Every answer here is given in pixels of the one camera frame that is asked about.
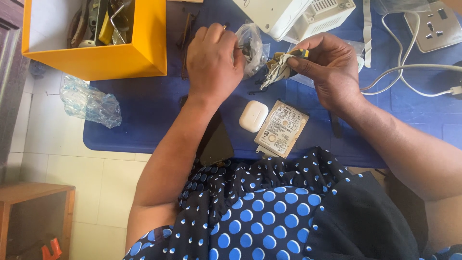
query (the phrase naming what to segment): white tape strip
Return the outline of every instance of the white tape strip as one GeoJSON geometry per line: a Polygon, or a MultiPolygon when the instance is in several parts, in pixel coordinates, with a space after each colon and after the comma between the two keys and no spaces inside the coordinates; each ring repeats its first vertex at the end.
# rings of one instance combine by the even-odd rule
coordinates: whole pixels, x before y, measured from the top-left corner
{"type": "Polygon", "coordinates": [[[364,5],[364,43],[365,46],[365,63],[364,66],[366,68],[371,67],[371,60],[372,60],[372,16],[371,16],[371,2],[370,0],[363,0],[364,5]]]}

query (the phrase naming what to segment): yellow box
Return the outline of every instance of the yellow box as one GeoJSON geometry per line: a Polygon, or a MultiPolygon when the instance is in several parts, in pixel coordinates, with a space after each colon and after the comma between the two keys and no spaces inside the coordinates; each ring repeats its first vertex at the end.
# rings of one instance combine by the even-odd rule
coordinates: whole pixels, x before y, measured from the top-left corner
{"type": "Polygon", "coordinates": [[[132,43],[66,49],[82,0],[26,0],[22,54],[83,80],[167,75],[165,0],[136,0],[132,43]]]}

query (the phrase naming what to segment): white cable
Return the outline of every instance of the white cable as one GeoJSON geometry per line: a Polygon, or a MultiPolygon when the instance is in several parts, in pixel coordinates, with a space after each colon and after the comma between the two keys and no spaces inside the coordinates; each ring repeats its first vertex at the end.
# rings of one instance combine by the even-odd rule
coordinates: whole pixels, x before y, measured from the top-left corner
{"type": "Polygon", "coordinates": [[[398,43],[398,45],[400,46],[400,53],[399,53],[399,56],[398,56],[398,66],[396,68],[392,68],[392,69],[389,69],[387,71],[385,71],[384,73],[382,73],[377,79],[374,80],[374,82],[369,85],[368,87],[365,87],[365,88],[361,88],[361,90],[367,90],[367,89],[370,89],[371,87],[375,86],[377,84],[377,82],[379,80],[381,80],[385,75],[391,73],[391,72],[394,72],[394,71],[397,71],[399,70],[399,73],[398,73],[398,76],[396,77],[396,79],[391,82],[390,85],[388,85],[388,87],[378,91],[378,92],[374,92],[374,93],[364,93],[364,92],[361,92],[363,95],[377,95],[377,94],[380,94],[386,90],[388,90],[389,88],[391,88],[399,79],[401,79],[401,81],[407,86],[409,87],[411,90],[413,90],[414,92],[416,92],[417,94],[421,95],[421,96],[425,96],[425,97],[437,97],[437,96],[440,96],[440,95],[444,95],[444,94],[448,94],[448,93],[453,93],[454,91],[453,90],[447,90],[447,91],[443,91],[443,92],[440,92],[440,93],[437,93],[437,94],[425,94],[425,93],[422,93],[418,90],[416,90],[415,88],[413,88],[411,85],[409,85],[406,80],[404,80],[402,74],[403,74],[403,70],[404,69],[407,69],[407,68],[439,68],[439,69],[447,69],[447,70],[454,70],[454,71],[458,71],[458,72],[462,72],[462,67],[459,67],[459,66],[451,66],[451,65],[438,65],[438,64],[413,64],[413,65],[404,65],[404,63],[406,62],[407,60],[407,57],[409,56],[409,53],[411,52],[411,49],[412,47],[414,46],[415,44],[415,41],[417,39],[417,34],[419,32],[419,26],[420,26],[420,16],[419,14],[417,14],[416,12],[413,12],[413,11],[406,11],[406,10],[397,10],[397,11],[394,11],[394,12],[389,12],[389,13],[386,13],[384,16],[382,16],[382,24],[384,25],[385,29],[388,31],[388,33],[393,37],[393,39],[395,39],[395,41],[398,43]],[[403,46],[401,44],[401,42],[398,40],[398,38],[394,35],[394,33],[390,30],[390,28],[385,24],[385,16],[391,14],[391,13],[401,13],[401,12],[404,12],[404,13],[410,13],[412,15],[415,16],[416,18],[416,21],[417,21],[417,25],[415,27],[415,34],[413,34],[413,37],[412,37],[412,40],[411,40],[411,43],[409,45],[409,48],[407,49],[403,59],[401,60],[401,56],[402,56],[402,53],[403,53],[403,46]]]}

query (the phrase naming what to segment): blue table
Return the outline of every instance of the blue table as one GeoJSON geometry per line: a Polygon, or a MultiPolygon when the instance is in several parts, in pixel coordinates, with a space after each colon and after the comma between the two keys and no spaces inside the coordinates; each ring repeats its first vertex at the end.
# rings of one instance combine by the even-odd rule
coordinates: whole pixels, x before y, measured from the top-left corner
{"type": "MultiPolygon", "coordinates": [[[[363,41],[362,1],[355,0],[354,12],[339,28],[331,33],[342,39],[363,41]]],[[[92,81],[91,85],[105,93],[113,93],[120,101],[122,124],[108,129],[101,124],[85,122],[83,139],[93,150],[152,153],[180,111],[179,100],[188,93],[188,81],[182,81],[180,53],[175,42],[184,28],[188,12],[201,11],[197,26],[209,26],[213,22],[229,23],[227,30],[237,31],[248,17],[231,0],[205,0],[203,5],[185,2],[167,2],[167,55],[168,76],[134,78],[122,80],[92,81]]],[[[360,74],[360,85],[369,85],[383,71],[397,64],[398,45],[373,11],[372,68],[364,68],[360,74]]],[[[402,14],[387,17],[387,24],[408,46],[411,35],[402,14]]],[[[271,54],[287,51],[289,43],[276,42],[262,33],[263,43],[271,43],[271,54]]],[[[454,64],[462,60],[462,44],[420,53],[414,46],[407,64],[438,63],[454,64]]],[[[425,93],[448,90],[458,83],[458,75],[452,72],[433,70],[408,70],[407,81],[425,93]]],[[[249,96],[247,91],[257,90],[255,81],[262,79],[262,71],[239,84],[233,94],[222,104],[220,111],[229,133],[235,156],[259,159],[255,135],[242,129],[238,120],[250,100],[257,100],[273,107],[277,99],[285,100],[298,109],[309,112],[311,117],[289,157],[297,157],[309,147],[320,145],[333,152],[338,160],[348,166],[386,167],[380,156],[349,125],[341,121],[343,138],[336,139],[330,127],[328,112],[322,108],[314,89],[292,80],[281,80],[270,86],[265,93],[249,96]]],[[[382,79],[372,91],[387,86],[396,74],[382,79]]],[[[374,105],[392,113],[411,126],[443,139],[462,149],[462,100],[450,95],[437,98],[419,96],[400,81],[390,90],[375,96],[367,96],[374,105]]]]}

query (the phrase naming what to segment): fingernail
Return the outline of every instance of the fingernail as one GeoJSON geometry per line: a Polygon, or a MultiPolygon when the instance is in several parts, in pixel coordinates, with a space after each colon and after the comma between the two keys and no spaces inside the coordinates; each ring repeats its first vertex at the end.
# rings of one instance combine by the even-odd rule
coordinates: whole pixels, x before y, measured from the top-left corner
{"type": "Polygon", "coordinates": [[[296,68],[298,66],[298,61],[297,59],[291,57],[287,60],[287,64],[289,64],[289,66],[293,67],[293,68],[296,68]]]}

